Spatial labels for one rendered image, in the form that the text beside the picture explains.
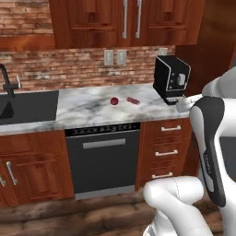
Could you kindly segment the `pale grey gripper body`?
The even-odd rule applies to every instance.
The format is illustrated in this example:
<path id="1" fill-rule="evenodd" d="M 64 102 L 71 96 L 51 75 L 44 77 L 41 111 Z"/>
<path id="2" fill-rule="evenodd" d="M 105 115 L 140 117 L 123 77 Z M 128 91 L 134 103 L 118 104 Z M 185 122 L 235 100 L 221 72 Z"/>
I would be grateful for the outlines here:
<path id="1" fill-rule="evenodd" d="M 183 98 L 176 103 L 176 109 L 178 112 L 188 112 L 192 108 L 192 106 L 201 98 L 201 94 Z"/>

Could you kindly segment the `black coffee machine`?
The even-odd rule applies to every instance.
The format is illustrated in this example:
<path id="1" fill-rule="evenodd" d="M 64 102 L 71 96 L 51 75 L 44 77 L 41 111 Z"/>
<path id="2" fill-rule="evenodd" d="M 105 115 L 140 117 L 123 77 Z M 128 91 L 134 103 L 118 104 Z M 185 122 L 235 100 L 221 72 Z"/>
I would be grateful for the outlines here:
<path id="1" fill-rule="evenodd" d="M 154 69 L 153 88 L 168 105 L 183 98 L 191 66 L 174 55 L 158 55 Z"/>

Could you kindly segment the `brown wooden drawer front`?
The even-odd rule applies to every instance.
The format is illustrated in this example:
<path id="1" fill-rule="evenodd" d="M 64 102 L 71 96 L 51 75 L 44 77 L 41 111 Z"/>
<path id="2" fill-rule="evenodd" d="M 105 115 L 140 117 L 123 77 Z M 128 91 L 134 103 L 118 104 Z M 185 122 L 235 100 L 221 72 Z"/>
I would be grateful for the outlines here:
<path id="1" fill-rule="evenodd" d="M 163 175 L 172 172 L 172 177 L 176 177 L 188 174 L 190 171 L 191 168 L 187 162 L 148 162 L 140 160 L 137 165 L 136 190 L 143 187 L 146 182 L 155 180 L 151 178 L 152 174 Z"/>
<path id="2" fill-rule="evenodd" d="M 184 140 L 173 143 L 151 144 L 147 143 L 143 149 L 143 159 L 148 162 L 185 162 L 186 153 L 189 147 L 190 141 Z M 172 152 L 174 149 L 178 150 L 177 155 L 156 157 L 155 152 Z"/>
<path id="3" fill-rule="evenodd" d="M 179 141 L 185 138 L 189 138 L 192 134 L 192 127 L 188 118 L 144 122 L 142 123 L 142 125 L 144 138 L 147 142 L 150 143 Z M 170 132 L 161 132 L 160 130 L 162 126 L 169 128 L 176 127 L 177 125 L 180 125 L 182 129 Z"/>

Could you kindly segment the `long red sausage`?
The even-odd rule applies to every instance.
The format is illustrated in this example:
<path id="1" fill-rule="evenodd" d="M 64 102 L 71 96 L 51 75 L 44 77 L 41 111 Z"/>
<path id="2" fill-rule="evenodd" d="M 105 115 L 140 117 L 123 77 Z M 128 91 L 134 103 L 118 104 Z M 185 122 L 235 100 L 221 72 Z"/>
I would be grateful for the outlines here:
<path id="1" fill-rule="evenodd" d="M 126 100 L 127 100 L 128 102 L 131 102 L 131 103 L 135 104 L 135 105 L 140 104 L 140 101 L 139 101 L 139 100 L 134 99 L 134 98 L 131 98 L 131 97 L 127 97 Z"/>

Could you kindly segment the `tall brown wooden panel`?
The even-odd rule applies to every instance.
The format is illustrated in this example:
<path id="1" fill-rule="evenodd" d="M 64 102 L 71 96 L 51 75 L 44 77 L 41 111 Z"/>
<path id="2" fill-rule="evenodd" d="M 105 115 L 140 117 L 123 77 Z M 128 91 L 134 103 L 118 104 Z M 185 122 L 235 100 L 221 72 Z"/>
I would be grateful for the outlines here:
<path id="1" fill-rule="evenodd" d="M 175 55 L 191 66 L 186 97 L 230 69 L 236 57 L 236 0 L 206 0 L 197 44 L 177 46 Z"/>

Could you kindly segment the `dark grey dishwasher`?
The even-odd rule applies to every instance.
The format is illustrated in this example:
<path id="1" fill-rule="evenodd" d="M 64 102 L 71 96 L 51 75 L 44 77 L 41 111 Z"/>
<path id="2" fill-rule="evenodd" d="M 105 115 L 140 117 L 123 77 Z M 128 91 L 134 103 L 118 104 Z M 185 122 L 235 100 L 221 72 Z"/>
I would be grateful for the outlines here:
<path id="1" fill-rule="evenodd" d="M 65 130 L 75 199 L 135 190 L 140 124 L 110 124 Z M 84 149 L 83 143 L 125 138 L 125 145 Z"/>

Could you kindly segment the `dark grey sink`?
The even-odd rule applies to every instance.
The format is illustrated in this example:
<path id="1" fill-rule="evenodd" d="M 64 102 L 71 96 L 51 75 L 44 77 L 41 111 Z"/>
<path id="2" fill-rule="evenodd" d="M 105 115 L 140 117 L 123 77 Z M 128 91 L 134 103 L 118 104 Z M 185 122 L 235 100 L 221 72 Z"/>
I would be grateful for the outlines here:
<path id="1" fill-rule="evenodd" d="M 15 98 L 0 95 L 0 125 L 54 121 L 59 91 L 16 93 Z"/>

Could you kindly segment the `brown wooden base cupboard door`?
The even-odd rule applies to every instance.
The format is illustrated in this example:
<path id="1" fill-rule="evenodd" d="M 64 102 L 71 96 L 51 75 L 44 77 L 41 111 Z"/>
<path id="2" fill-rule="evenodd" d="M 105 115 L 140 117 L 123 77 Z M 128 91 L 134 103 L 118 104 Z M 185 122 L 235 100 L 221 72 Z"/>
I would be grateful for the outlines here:
<path id="1" fill-rule="evenodd" d="M 0 177 L 6 181 L 6 187 L 3 187 L 0 183 L 0 207 L 15 207 L 18 204 L 18 201 L 1 160 Z"/>
<path id="2" fill-rule="evenodd" d="M 0 160 L 19 205 L 74 195 L 63 131 L 0 136 Z M 11 161 L 15 186 L 6 162 Z"/>

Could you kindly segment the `black tap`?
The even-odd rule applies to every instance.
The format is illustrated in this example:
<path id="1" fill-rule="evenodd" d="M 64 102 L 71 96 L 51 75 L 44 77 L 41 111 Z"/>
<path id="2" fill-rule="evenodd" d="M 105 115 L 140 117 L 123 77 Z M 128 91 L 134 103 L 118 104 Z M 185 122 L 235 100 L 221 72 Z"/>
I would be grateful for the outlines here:
<path id="1" fill-rule="evenodd" d="M 3 64 L 0 64 L 0 70 L 2 71 L 3 78 L 4 78 L 4 81 L 5 81 L 5 84 L 3 85 L 3 89 L 7 92 L 8 96 L 10 98 L 15 98 L 14 90 L 21 88 L 21 82 L 20 82 L 19 77 L 17 77 L 17 83 L 12 84 L 9 81 L 8 74 L 7 74 L 7 71 L 6 71 L 6 67 Z"/>

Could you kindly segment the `brown wooden wall cupboard door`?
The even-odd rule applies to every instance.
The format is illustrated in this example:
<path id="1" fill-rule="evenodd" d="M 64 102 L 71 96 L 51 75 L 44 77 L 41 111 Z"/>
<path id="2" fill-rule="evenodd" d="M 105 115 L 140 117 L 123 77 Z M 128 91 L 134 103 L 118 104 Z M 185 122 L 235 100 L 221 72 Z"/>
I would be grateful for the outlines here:
<path id="1" fill-rule="evenodd" d="M 197 43 L 206 0 L 142 0 L 140 38 L 136 38 L 137 0 L 132 0 L 132 46 Z"/>
<path id="2" fill-rule="evenodd" d="M 125 46 L 124 0 L 49 0 L 58 49 Z"/>

